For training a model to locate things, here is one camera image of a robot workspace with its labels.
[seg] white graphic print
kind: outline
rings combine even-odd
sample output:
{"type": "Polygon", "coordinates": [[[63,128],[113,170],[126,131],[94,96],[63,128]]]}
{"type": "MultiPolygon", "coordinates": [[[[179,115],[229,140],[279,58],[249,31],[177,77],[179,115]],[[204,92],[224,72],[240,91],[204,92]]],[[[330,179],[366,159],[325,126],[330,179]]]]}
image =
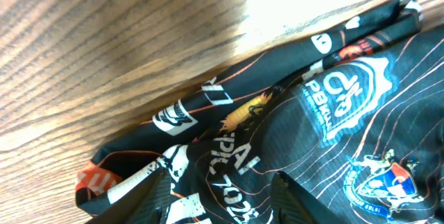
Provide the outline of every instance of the white graphic print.
{"type": "Polygon", "coordinates": [[[256,209],[251,208],[248,201],[242,201],[242,193],[240,190],[238,190],[238,188],[232,186],[228,175],[223,175],[223,179],[225,183],[213,183],[212,185],[223,189],[223,200],[227,205],[235,205],[235,207],[226,207],[227,212],[231,215],[231,217],[233,217],[237,223],[248,223],[251,218],[258,217],[259,212],[257,212],[256,209]],[[240,220],[238,215],[242,215],[243,220],[240,220]]]}
{"type": "Polygon", "coordinates": [[[246,171],[254,167],[258,162],[260,162],[260,158],[258,156],[251,159],[251,161],[247,162],[247,164],[243,167],[240,167],[251,150],[250,143],[241,145],[234,149],[234,133],[231,133],[231,137],[227,137],[224,135],[223,137],[214,138],[214,141],[219,141],[221,150],[212,150],[211,154],[214,157],[210,162],[210,173],[212,175],[216,174],[216,169],[214,169],[214,165],[218,163],[227,164],[228,160],[231,157],[236,159],[234,163],[234,167],[240,175],[243,175],[246,171]]]}
{"type": "Polygon", "coordinates": [[[347,23],[345,23],[345,29],[354,29],[359,27],[359,20],[361,18],[359,16],[353,17],[347,23]]]}
{"type": "Polygon", "coordinates": [[[186,223],[186,224],[212,224],[211,220],[209,218],[206,218],[203,221],[198,221],[196,223],[186,223]]]}
{"type": "Polygon", "coordinates": [[[301,87],[315,121],[321,125],[321,146],[336,143],[339,131],[353,129],[376,109],[382,95],[392,88],[384,76],[388,64],[387,58],[358,58],[301,87]]]}
{"type": "MultiPolygon", "coordinates": [[[[173,224],[182,219],[197,217],[205,213],[206,211],[200,202],[199,193],[194,193],[171,204],[166,224],[173,224]]],[[[211,221],[205,219],[203,223],[211,223],[211,221]]]]}
{"type": "Polygon", "coordinates": [[[175,136],[197,123],[179,101],[153,116],[153,123],[166,133],[175,136]]]}
{"type": "MultiPolygon", "coordinates": [[[[173,180],[177,183],[188,167],[189,160],[187,158],[188,145],[175,145],[167,149],[157,162],[164,168],[169,170],[173,180]]],[[[176,186],[171,183],[171,190],[176,186]]]]}
{"type": "Polygon", "coordinates": [[[222,85],[215,85],[216,77],[205,82],[202,85],[202,91],[205,93],[208,101],[213,105],[225,105],[233,103],[233,100],[223,90],[222,85]]]}
{"type": "Polygon", "coordinates": [[[310,70],[302,75],[302,80],[306,81],[311,77],[313,77],[315,74],[319,74],[323,71],[324,67],[322,65],[322,60],[319,60],[318,62],[315,62],[314,64],[310,65],[310,70]]]}
{"type": "MultiPolygon", "coordinates": [[[[405,4],[405,0],[400,0],[400,3],[405,4]]],[[[419,20],[422,21],[424,16],[422,15],[422,6],[416,0],[409,0],[408,4],[405,6],[406,9],[412,9],[418,12],[419,20]]]]}
{"type": "Polygon", "coordinates": [[[332,49],[332,38],[327,33],[312,36],[311,40],[322,54],[327,54],[332,49]]]}
{"type": "Polygon", "coordinates": [[[154,161],[146,165],[143,169],[136,172],[134,175],[126,178],[123,182],[120,182],[117,186],[107,191],[107,197],[110,203],[115,203],[124,195],[126,195],[131,189],[136,187],[142,180],[147,178],[152,172],[159,168],[159,164],[154,161]]]}

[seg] orange graphic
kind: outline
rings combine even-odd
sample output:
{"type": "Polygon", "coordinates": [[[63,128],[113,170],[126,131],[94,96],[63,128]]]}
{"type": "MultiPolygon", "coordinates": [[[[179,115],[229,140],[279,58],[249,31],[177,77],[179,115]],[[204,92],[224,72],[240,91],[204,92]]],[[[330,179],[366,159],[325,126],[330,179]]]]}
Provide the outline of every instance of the orange graphic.
{"type": "Polygon", "coordinates": [[[343,60],[342,62],[348,62],[359,58],[362,55],[370,55],[373,53],[372,47],[366,40],[359,40],[357,44],[353,44],[345,47],[339,52],[339,57],[343,60]]]}
{"type": "Polygon", "coordinates": [[[87,166],[77,175],[76,191],[87,187],[98,196],[121,181],[120,176],[88,162],[87,166]]]}
{"type": "Polygon", "coordinates": [[[265,92],[255,98],[249,100],[247,103],[244,103],[241,107],[238,107],[234,112],[231,112],[225,120],[222,120],[223,126],[222,130],[227,130],[229,132],[236,130],[237,126],[244,122],[248,117],[253,114],[259,114],[262,111],[262,107],[258,107],[261,105],[267,104],[273,93],[268,96],[265,95],[265,92]]]}

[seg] orange stripe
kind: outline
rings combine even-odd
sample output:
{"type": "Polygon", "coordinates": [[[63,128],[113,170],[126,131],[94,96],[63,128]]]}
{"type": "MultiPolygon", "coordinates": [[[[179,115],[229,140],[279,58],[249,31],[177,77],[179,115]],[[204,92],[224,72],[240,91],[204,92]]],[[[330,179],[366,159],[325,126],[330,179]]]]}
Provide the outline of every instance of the orange stripe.
{"type": "Polygon", "coordinates": [[[225,81],[227,81],[227,80],[230,80],[231,78],[234,78],[235,76],[237,76],[237,75],[239,75],[239,74],[241,74],[242,72],[244,72],[245,70],[247,70],[248,68],[250,68],[252,65],[254,65],[264,54],[266,53],[266,51],[265,52],[263,52],[263,54],[261,54],[258,58],[256,58],[256,60],[255,61],[253,61],[253,62],[251,62],[249,65],[247,65],[247,66],[245,66],[244,68],[242,68],[242,69],[240,69],[238,72],[236,72],[235,74],[232,74],[231,76],[229,76],[229,77],[227,77],[227,78],[225,78],[225,79],[223,79],[223,80],[220,80],[219,82],[217,82],[216,83],[216,85],[220,85],[221,83],[223,83],[223,82],[225,82],[225,81]]]}
{"type": "Polygon", "coordinates": [[[181,195],[180,193],[176,193],[176,192],[174,192],[174,191],[171,191],[171,194],[173,195],[173,196],[177,196],[177,197],[179,197],[179,198],[184,198],[183,197],[183,195],[181,195]]]}
{"type": "Polygon", "coordinates": [[[344,46],[345,46],[345,33],[344,33],[344,31],[342,31],[342,30],[340,30],[339,33],[341,34],[341,37],[342,37],[342,46],[344,47],[344,46]]]}
{"type": "Polygon", "coordinates": [[[238,98],[233,99],[233,101],[234,101],[234,102],[235,102],[235,101],[239,101],[239,100],[244,99],[244,98],[247,98],[247,97],[249,97],[249,96],[252,96],[252,95],[258,94],[258,93],[263,92],[264,90],[268,89],[269,87],[271,87],[271,86],[265,87],[264,89],[258,90],[257,92],[253,92],[253,93],[250,93],[250,94],[245,95],[245,96],[240,96],[240,97],[238,97],[238,98]]]}
{"type": "Polygon", "coordinates": [[[374,113],[372,119],[370,120],[370,122],[367,124],[367,128],[364,131],[362,138],[361,138],[361,142],[359,143],[358,149],[356,150],[355,154],[352,156],[352,158],[356,158],[361,154],[362,148],[364,147],[364,144],[366,143],[366,139],[367,139],[367,135],[368,135],[368,131],[370,131],[370,128],[373,125],[373,122],[375,121],[375,118],[377,117],[377,115],[391,102],[393,102],[394,100],[396,100],[398,97],[400,97],[401,95],[404,94],[404,92],[406,92],[408,89],[410,89],[412,86],[414,86],[417,82],[420,82],[422,79],[428,77],[428,75],[434,73],[439,67],[441,67],[442,65],[444,65],[444,62],[440,63],[437,67],[433,68],[432,70],[428,71],[426,74],[423,74],[421,77],[419,77],[417,80],[415,80],[413,83],[411,83],[409,86],[407,86],[405,89],[403,89],[401,92],[399,92],[398,94],[396,94],[396,96],[394,98],[392,98],[389,102],[383,104],[383,106],[381,106],[380,109],[378,109],[378,111],[376,111],[376,113],[374,113]]]}
{"type": "Polygon", "coordinates": [[[386,48],[386,45],[383,43],[383,41],[381,41],[380,39],[378,39],[377,37],[370,35],[367,37],[368,39],[374,41],[375,43],[377,43],[378,45],[382,46],[382,48],[386,48]]]}
{"type": "Polygon", "coordinates": [[[204,208],[205,210],[207,210],[208,212],[212,213],[213,215],[215,215],[215,216],[219,217],[220,219],[222,219],[222,220],[224,220],[224,221],[226,221],[226,222],[228,222],[228,223],[230,223],[230,224],[234,224],[234,223],[232,223],[232,222],[230,222],[230,221],[227,221],[227,220],[225,220],[224,218],[222,218],[222,217],[218,216],[217,214],[215,214],[215,213],[211,212],[211,210],[209,210],[209,209],[208,209],[208,208],[206,208],[205,206],[204,206],[203,208],[204,208]]]}
{"type": "Polygon", "coordinates": [[[145,122],[141,122],[140,125],[142,125],[142,124],[148,124],[148,123],[152,123],[152,122],[153,122],[153,120],[148,120],[148,121],[145,121],[145,122]]]}
{"type": "Polygon", "coordinates": [[[383,202],[381,199],[377,199],[378,201],[380,201],[382,204],[384,204],[384,205],[386,205],[387,207],[390,207],[390,205],[389,204],[387,204],[387,203],[385,203],[385,202],[383,202]]]}
{"type": "Polygon", "coordinates": [[[356,214],[356,216],[358,216],[361,220],[363,220],[364,222],[366,222],[367,224],[372,224],[371,222],[367,221],[365,218],[363,218],[362,216],[360,216],[354,209],[352,206],[352,203],[350,203],[350,207],[352,208],[353,212],[356,214]]]}
{"type": "Polygon", "coordinates": [[[410,40],[407,41],[407,43],[405,44],[404,48],[402,48],[402,51],[401,51],[400,55],[398,56],[398,58],[395,60],[395,62],[397,62],[397,61],[401,58],[402,54],[404,54],[404,52],[405,52],[405,49],[407,49],[407,47],[408,47],[408,45],[410,44],[410,42],[411,42],[416,36],[417,36],[417,34],[413,35],[413,37],[411,37],[410,40]]]}
{"type": "Polygon", "coordinates": [[[216,106],[215,105],[208,105],[208,106],[205,106],[205,107],[202,107],[202,108],[198,108],[198,109],[195,109],[195,110],[190,110],[190,111],[188,111],[188,113],[191,114],[191,113],[195,113],[195,112],[200,112],[201,110],[206,110],[206,109],[210,109],[210,108],[213,108],[213,107],[216,107],[216,106]]]}
{"type": "Polygon", "coordinates": [[[243,189],[241,189],[241,187],[237,186],[236,184],[234,184],[234,183],[232,183],[232,182],[231,182],[231,185],[233,185],[234,187],[236,187],[238,190],[242,191],[244,194],[248,194],[248,195],[250,195],[250,196],[255,196],[255,195],[257,195],[257,194],[263,192],[263,190],[264,190],[265,188],[267,188],[268,186],[270,186],[271,184],[268,183],[267,185],[265,185],[265,186],[261,189],[261,191],[259,191],[259,192],[257,192],[257,193],[248,193],[247,191],[244,191],[243,189]]]}
{"type": "Polygon", "coordinates": [[[260,208],[269,198],[270,198],[271,196],[269,196],[269,197],[267,197],[267,198],[265,198],[265,200],[259,205],[259,206],[257,206],[257,207],[253,207],[253,209],[258,209],[258,208],[260,208]]]}

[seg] club crest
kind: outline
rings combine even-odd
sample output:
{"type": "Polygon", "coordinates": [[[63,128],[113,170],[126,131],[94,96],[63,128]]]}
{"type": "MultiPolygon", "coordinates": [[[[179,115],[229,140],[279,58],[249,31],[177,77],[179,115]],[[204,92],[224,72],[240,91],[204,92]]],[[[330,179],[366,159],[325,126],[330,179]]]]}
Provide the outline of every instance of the club crest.
{"type": "Polygon", "coordinates": [[[352,169],[348,172],[343,190],[348,200],[360,209],[393,220],[393,212],[399,212],[409,203],[419,203],[424,199],[418,195],[412,174],[418,162],[409,160],[406,167],[399,165],[394,159],[393,149],[383,157],[365,155],[363,161],[350,161],[352,169]],[[364,181],[362,172],[370,170],[364,181]],[[384,200],[386,205],[375,204],[384,200]]]}
{"type": "MultiPolygon", "coordinates": [[[[344,134],[358,131],[364,117],[372,114],[394,90],[391,78],[385,76],[389,63],[388,58],[361,57],[302,84],[298,96],[323,139],[321,148],[336,144],[344,134]]],[[[316,67],[310,69],[313,73],[318,71],[316,67]]]]}

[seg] orange line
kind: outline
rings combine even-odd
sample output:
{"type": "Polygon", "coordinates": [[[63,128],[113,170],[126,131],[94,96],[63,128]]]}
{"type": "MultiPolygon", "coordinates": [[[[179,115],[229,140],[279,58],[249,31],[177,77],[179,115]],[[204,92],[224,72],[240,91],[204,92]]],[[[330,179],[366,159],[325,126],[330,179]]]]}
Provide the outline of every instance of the orange line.
{"type": "Polygon", "coordinates": [[[297,78],[293,79],[293,81],[291,81],[291,82],[289,83],[289,85],[287,86],[287,88],[290,88],[290,86],[292,86],[293,83],[294,83],[297,79],[299,79],[299,78],[301,78],[301,77],[302,77],[302,75],[300,75],[300,76],[298,76],[297,78]]]}
{"type": "Polygon", "coordinates": [[[268,205],[268,207],[260,215],[258,215],[257,217],[252,217],[252,219],[259,218],[262,214],[265,214],[270,209],[270,207],[271,207],[271,204],[268,205]]]}
{"type": "Polygon", "coordinates": [[[342,37],[342,47],[345,47],[345,33],[342,30],[340,30],[339,33],[341,34],[342,37]]]}
{"type": "Polygon", "coordinates": [[[384,205],[386,205],[387,207],[390,207],[390,205],[389,204],[387,204],[387,203],[385,203],[385,202],[383,202],[381,199],[377,199],[378,201],[380,201],[382,204],[384,204],[384,205]]]}
{"type": "Polygon", "coordinates": [[[208,182],[208,175],[209,175],[209,174],[210,174],[210,170],[207,171],[207,175],[205,176],[205,181],[206,181],[206,183],[207,183],[208,189],[210,190],[211,195],[213,196],[214,200],[215,200],[216,203],[219,205],[219,207],[221,207],[223,210],[225,210],[225,211],[228,213],[228,210],[227,210],[224,206],[222,206],[222,204],[217,200],[217,197],[216,197],[216,195],[214,194],[213,189],[211,189],[210,183],[208,182]]]}
{"type": "Polygon", "coordinates": [[[174,191],[171,191],[171,194],[173,195],[173,196],[177,196],[177,197],[179,197],[179,198],[184,198],[183,197],[183,195],[181,195],[180,193],[176,193],[176,192],[174,192],[174,191]]]}
{"type": "Polygon", "coordinates": [[[426,138],[430,135],[430,133],[432,133],[432,131],[443,121],[444,118],[440,119],[435,126],[433,126],[433,128],[431,130],[429,130],[429,132],[427,134],[425,134],[424,138],[421,139],[421,141],[419,142],[419,144],[413,149],[411,150],[407,155],[405,155],[401,160],[400,163],[401,164],[410,154],[412,154],[416,149],[419,148],[419,146],[421,146],[421,144],[426,140],[426,138]]]}
{"type": "Polygon", "coordinates": [[[424,100],[424,99],[426,99],[426,98],[428,98],[428,97],[430,97],[430,96],[433,96],[433,95],[435,95],[435,94],[437,94],[437,93],[441,93],[441,92],[444,92],[444,89],[442,89],[442,90],[440,90],[440,91],[437,91],[437,92],[435,92],[435,93],[433,93],[433,94],[430,94],[429,96],[425,96],[425,97],[423,97],[423,98],[418,99],[417,101],[414,101],[414,102],[410,103],[408,106],[405,107],[405,109],[403,109],[403,110],[401,111],[400,115],[397,117],[395,123],[393,124],[393,128],[392,128],[392,130],[391,130],[390,137],[388,138],[388,141],[386,142],[386,145],[385,145],[385,147],[384,147],[384,151],[382,151],[382,155],[383,155],[383,156],[384,156],[384,154],[386,153],[387,147],[389,146],[388,144],[390,143],[390,140],[391,140],[391,138],[393,137],[393,134],[395,133],[395,128],[396,128],[396,126],[398,125],[398,122],[399,122],[400,117],[402,116],[402,114],[404,114],[404,112],[405,112],[410,106],[412,106],[414,103],[417,103],[417,102],[419,102],[419,101],[421,101],[421,100],[424,100]]]}
{"type": "MultiPolygon", "coordinates": [[[[293,100],[293,99],[296,99],[296,97],[288,98],[287,100],[281,102],[281,103],[278,104],[273,110],[271,110],[271,111],[268,113],[267,116],[271,116],[271,113],[273,113],[275,110],[277,110],[281,105],[283,105],[284,103],[286,103],[286,102],[288,102],[288,101],[290,101],[290,100],[293,100]]],[[[259,123],[259,125],[256,127],[255,131],[252,133],[252,135],[251,135],[251,137],[250,137],[250,141],[248,141],[249,144],[251,144],[251,141],[253,140],[253,137],[255,136],[257,129],[261,126],[261,124],[264,122],[264,120],[265,120],[265,119],[262,119],[262,122],[259,123]]]]}
{"type": "Polygon", "coordinates": [[[325,190],[327,190],[330,186],[332,186],[334,183],[336,183],[339,179],[341,179],[342,177],[343,177],[343,175],[345,174],[345,172],[347,172],[348,171],[348,169],[350,168],[351,166],[350,165],[348,165],[345,169],[344,169],[344,171],[342,171],[342,174],[341,175],[339,175],[338,176],[338,178],[336,178],[335,180],[333,180],[331,183],[329,183],[329,184],[327,184],[327,186],[325,186],[325,188],[316,196],[316,199],[318,199],[319,197],[321,197],[323,194],[324,194],[324,192],[325,192],[325,190]]]}
{"type": "MultiPolygon", "coordinates": [[[[238,97],[238,98],[233,99],[233,101],[234,101],[234,102],[235,102],[235,101],[239,101],[239,100],[241,100],[241,99],[247,98],[247,97],[252,96],[252,95],[254,95],[254,94],[258,94],[258,93],[263,92],[264,90],[268,89],[269,87],[271,87],[271,86],[265,87],[264,89],[258,90],[257,92],[253,92],[253,93],[250,93],[250,94],[245,95],[245,96],[240,96],[240,97],[238,97]]],[[[190,110],[190,111],[188,111],[188,114],[195,113],[195,112],[200,112],[200,111],[202,111],[202,110],[210,109],[210,108],[212,108],[212,107],[216,107],[216,106],[217,106],[217,105],[208,105],[208,106],[201,107],[201,108],[198,108],[198,109],[195,109],[195,110],[190,110]]]]}
{"type": "Polygon", "coordinates": [[[425,54],[425,56],[421,59],[420,62],[418,62],[418,64],[415,65],[415,67],[413,67],[409,73],[399,82],[402,83],[408,76],[410,76],[410,74],[431,54],[435,51],[436,48],[438,48],[438,46],[440,46],[444,41],[444,38],[434,47],[432,48],[429,53],[425,54]]]}
{"type": "Polygon", "coordinates": [[[245,96],[240,96],[240,97],[238,97],[238,98],[233,99],[233,101],[235,102],[235,101],[238,101],[238,100],[244,99],[244,98],[246,98],[246,97],[252,96],[252,95],[254,95],[254,94],[258,94],[258,93],[263,92],[264,90],[268,89],[269,87],[271,87],[271,86],[265,87],[264,89],[258,90],[257,92],[253,92],[253,93],[250,93],[250,94],[245,95],[245,96]]]}
{"type": "Polygon", "coordinates": [[[211,212],[208,208],[206,208],[205,206],[203,206],[203,208],[205,209],[205,210],[207,210],[208,212],[210,212],[210,213],[212,213],[213,215],[215,215],[215,216],[217,216],[217,217],[219,217],[219,218],[221,218],[222,220],[225,220],[224,218],[222,218],[222,217],[220,217],[220,216],[218,216],[217,214],[215,214],[215,213],[213,213],[213,212],[211,212]]]}
{"type": "Polygon", "coordinates": [[[152,122],[153,122],[153,120],[148,120],[148,121],[145,121],[145,122],[141,122],[140,125],[142,125],[142,124],[148,124],[148,123],[152,123],[152,122]]]}
{"type": "Polygon", "coordinates": [[[263,190],[264,190],[265,188],[267,188],[268,186],[270,186],[271,184],[268,183],[267,185],[265,185],[265,186],[261,189],[261,191],[259,191],[259,192],[257,192],[257,193],[248,193],[247,191],[244,191],[243,189],[241,189],[239,186],[237,186],[236,184],[234,184],[234,183],[232,183],[232,182],[231,182],[231,185],[235,186],[238,190],[242,191],[244,194],[248,194],[248,195],[250,195],[250,196],[255,196],[255,195],[257,195],[257,194],[263,192],[263,190]]]}
{"type": "Polygon", "coordinates": [[[231,76],[229,76],[229,77],[227,77],[227,78],[225,78],[225,79],[223,79],[223,80],[220,80],[219,82],[217,82],[216,83],[216,85],[220,85],[221,83],[223,83],[223,82],[225,82],[225,81],[227,81],[227,80],[230,80],[231,78],[234,78],[235,76],[237,76],[237,75],[239,75],[239,74],[241,74],[242,72],[244,72],[245,70],[247,70],[248,68],[250,68],[252,65],[254,65],[264,54],[266,53],[266,51],[265,52],[263,52],[263,54],[261,54],[258,58],[256,58],[256,60],[255,61],[253,61],[253,62],[251,62],[249,65],[247,65],[247,66],[245,66],[244,68],[242,68],[242,69],[240,69],[238,72],[236,72],[235,74],[232,74],[231,76]]]}
{"type": "Polygon", "coordinates": [[[324,180],[321,180],[321,182],[319,182],[313,189],[311,189],[309,191],[309,193],[311,193],[313,190],[315,190],[317,187],[319,187],[319,185],[321,185],[322,183],[328,181],[330,178],[335,176],[337,173],[341,172],[341,170],[344,168],[344,166],[346,166],[346,168],[348,169],[347,162],[345,164],[342,164],[342,166],[339,169],[337,169],[333,174],[331,174],[331,176],[325,178],[324,180]]]}
{"type": "Polygon", "coordinates": [[[411,42],[416,36],[417,36],[417,34],[413,35],[413,36],[410,38],[410,40],[407,41],[407,43],[405,44],[404,48],[402,48],[402,51],[401,51],[400,55],[398,56],[398,58],[395,60],[395,62],[397,62],[397,61],[401,58],[402,54],[404,54],[404,52],[405,52],[405,49],[407,49],[407,47],[408,47],[408,45],[410,44],[410,42],[411,42]]]}
{"type": "Polygon", "coordinates": [[[270,198],[271,196],[269,196],[269,197],[267,197],[267,198],[265,198],[265,200],[259,205],[259,206],[257,206],[257,207],[253,207],[254,209],[258,209],[258,208],[260,208],[269,198],[270,198]]]}
{"type": "Polygon", "coordinates": [[[206,109],[210,109],[210,108],[213,108],[213,107],[216,107],[216,106],[215,105],[208,105],[208,106],[205,106],[205,107],[202,107],[202,108],[198,108],[198,109],[195,109],[195,110],[190,110],[190,111],[188,111],[188,114],[195,113],[195,112],[200,112],[201,110],[206,110],[206,109]]]}
{"type": "Polygon", "coordinates": [[[305,172],[307,172],[313,165],[315,165],[315,163],[322,157],[324,157],[324,155],[326,155],[327,153],[329,153],[334,147],[336,147],[337,143],[335,145],[333,145],[331,148],[329,148],[327,151],[325,151],[320,157],[318,157],[318,159],[316,159],[307,169],[305,169],[304,172],[302,172],[298,177],[294,178],[294,180],[298,180],[301,176],[303,176],[305,174],[305,172]]]}
{"type": "Polygon", "coordinates": [[[377,37],[370,35],[367,37],[368,39],[374,41],[375,43],[377,43],[378,45],[382,46],[382,48],[386,48],[386,45],[383,43],[383,41],[381,41],[380,39],[378,39],[377,37]]]}
{"type": "Polygon", "coordinates": [[[360,216],[360,215],[359,215],[359,214],[353,209],[352,203],[350,203],[350,206],[351,206],[353,212],[354,212],[354,213],[355,213],[355,214],[356,214],[361,220],[365,221],[365,222],[368,223],[368,224],[372,224],[371,222],[367,221],[365,218],[363,218],[362,216],[360,216]]]}
{"type": "Polygon", "coordinates": [[[359,143],[358,149],[356,150],[355,154],[352,156],[352,158],[356,158],[359,156],[359,154],[361,154],[362,148],[364,147],[364,144],[366,143],[366,139],[367,139],[367,135],[368,135],[368,131],[370,130],[370,128],[373,125],[373,122],[375,121],[376,116],[391,102],[393,102],[394,100],[396,100],[398,97],[400,97],[401,95],[404,94],[404,92],[406,92],[408,89],[410,89],[412,86],[414,86],[417,82],[420,82],[422,79],[428,77],[428,75],[434,73],[439,67],[441,67],[442,65],[444,65],[444,62],[440,63],[437,67],[433,68],[432,70],[430,70],[429,72],[427,72],[426,74],[422,75],[420,78],[418,78],[417,80],[415,80],[413,83],[411,83],[409,86],[407,86],[405,89],[403,89],[401,92],[399,92],[398,94],[396,94],[396,96],[394,98],[392,98],[389,102],[385,103],[383,106],[381,106],[380,109],[378,109],[378,111],[376,111],[376,113],[373,114],[372,119],[370,120],[370,122],[367,125],[366,130],[364,131],[362,138],[361,138],[361,142],[359,143]]]}

